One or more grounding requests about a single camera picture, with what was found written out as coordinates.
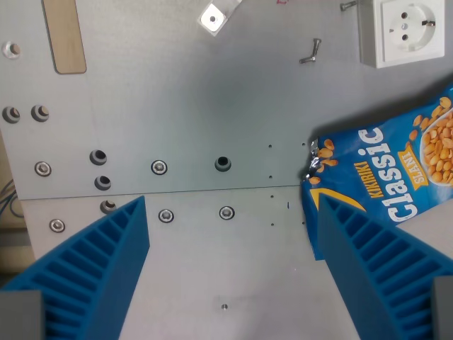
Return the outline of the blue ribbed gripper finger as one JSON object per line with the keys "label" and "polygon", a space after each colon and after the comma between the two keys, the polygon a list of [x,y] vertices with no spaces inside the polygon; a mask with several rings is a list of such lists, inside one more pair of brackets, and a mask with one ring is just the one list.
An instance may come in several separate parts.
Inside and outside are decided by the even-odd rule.
{"label": "blue ribbed gripper finger", "polygon": [[451,339],[452,259],[327,195],[318,243],[361,339]]}
{"label": "blue ribbed gripper finger", "polygon": [[3,289],[42,294],[47,339],[119,339],[148,250],[140,196],[47,252]]}

